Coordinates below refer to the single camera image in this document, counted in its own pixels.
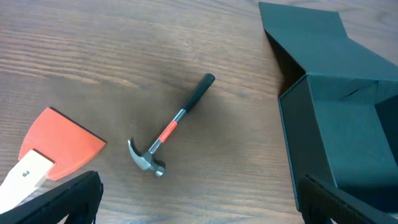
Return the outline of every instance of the claw hammer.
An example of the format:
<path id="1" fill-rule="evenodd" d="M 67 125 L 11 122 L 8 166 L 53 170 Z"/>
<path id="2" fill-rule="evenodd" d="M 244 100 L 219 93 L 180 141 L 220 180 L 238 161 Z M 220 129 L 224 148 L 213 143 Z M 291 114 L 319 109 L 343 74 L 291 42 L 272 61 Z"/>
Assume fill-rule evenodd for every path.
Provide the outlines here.
<path id="1" fill-rule="evenodd" d="M 211 86 L 216 78 L 214 75 L 207 73 L 199 82 L 197 87 L 192 93 L 192 96 L 188 99 L 188 101 L 184 104 L 182 109 L 177 113 L 174 119 L 169 123 L 169 125 L 163 130 L 162 134 L 156 139 L 156 141 L 152 144 L 152 146 L 145 153 L 141 154 L 134 145 L 134 140 L 131 138 L 128 140 L 129 150 L 134 162 L 142 169 L 155 172 L 157 177 L 162 177 L 166 164 L 163 161 L 155 159 L 155 152 L 159 148 L 160 145 L 164 143 L 170 133 L 177 126 L 178 121 L 187 114 L 193 106 L 199 101 L 199 99 L 205 94 L 207 89 Z"/>

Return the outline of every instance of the wooden surface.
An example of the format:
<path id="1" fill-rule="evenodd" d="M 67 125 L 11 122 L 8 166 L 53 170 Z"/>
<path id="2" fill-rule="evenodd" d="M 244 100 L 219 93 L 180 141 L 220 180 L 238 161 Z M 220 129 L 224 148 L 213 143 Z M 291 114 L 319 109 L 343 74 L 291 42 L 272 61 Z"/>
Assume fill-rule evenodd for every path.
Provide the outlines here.
<path id="1" fill-rule="evenodd" d="M 278 2 L 339 11 L 352 39 L 398 64 L 397 1 Z M 127 140 L 147 149 L 206 72 L 217 80 L 157 152 L 168 172 L 140 171 Z M 257 1 L 0 0 L 0 181 L 53 106 L 108 144 L 33 196 L 97 170 L 98 223 L 303 223 L 280 80 Z"/>

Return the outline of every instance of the box lid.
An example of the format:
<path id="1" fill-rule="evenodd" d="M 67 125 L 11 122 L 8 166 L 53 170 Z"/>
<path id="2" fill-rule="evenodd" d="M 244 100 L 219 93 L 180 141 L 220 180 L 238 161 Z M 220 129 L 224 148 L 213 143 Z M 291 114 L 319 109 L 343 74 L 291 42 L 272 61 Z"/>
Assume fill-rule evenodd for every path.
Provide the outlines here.
<path id="1" fill-rule="evenodd" d="M 398 81 L 398 67 L 351 40 L 337 12 L 259 6 L 264 30 L 307 75 Z"/>

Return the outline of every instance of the black rubber grip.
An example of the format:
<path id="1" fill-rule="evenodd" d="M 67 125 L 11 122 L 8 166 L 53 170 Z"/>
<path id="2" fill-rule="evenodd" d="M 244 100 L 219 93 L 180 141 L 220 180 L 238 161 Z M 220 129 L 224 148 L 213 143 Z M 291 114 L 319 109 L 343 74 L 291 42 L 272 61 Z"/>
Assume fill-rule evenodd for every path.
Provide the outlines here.
<path id="1" fill-rule="evenodd" d="M 211 86 L 211 84 L 216 80 L 214 75 L 207 73 L 199 82 L 198 86 L 192 93 L 192 96 L 188 99 L 188 101 L 184 104 L 184 109 L 187 113 L 195 106 L 196 103 L 200 100 L 201 96 L 205 94 L 206 90 Z"/>

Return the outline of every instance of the dark green box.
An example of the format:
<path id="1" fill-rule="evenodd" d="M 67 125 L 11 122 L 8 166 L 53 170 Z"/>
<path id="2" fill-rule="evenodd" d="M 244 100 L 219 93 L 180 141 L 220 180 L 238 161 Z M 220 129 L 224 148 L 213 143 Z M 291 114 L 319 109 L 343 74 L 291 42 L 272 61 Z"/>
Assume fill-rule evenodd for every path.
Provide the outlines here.
<path id="1" fill-rule="evenodd" d="M 279 106 L 297 209 L 297 181 L 312 174 L 398 213 L 398 67 L 348 38 L 337 12 L 259 5 L 295 81 Z"/>

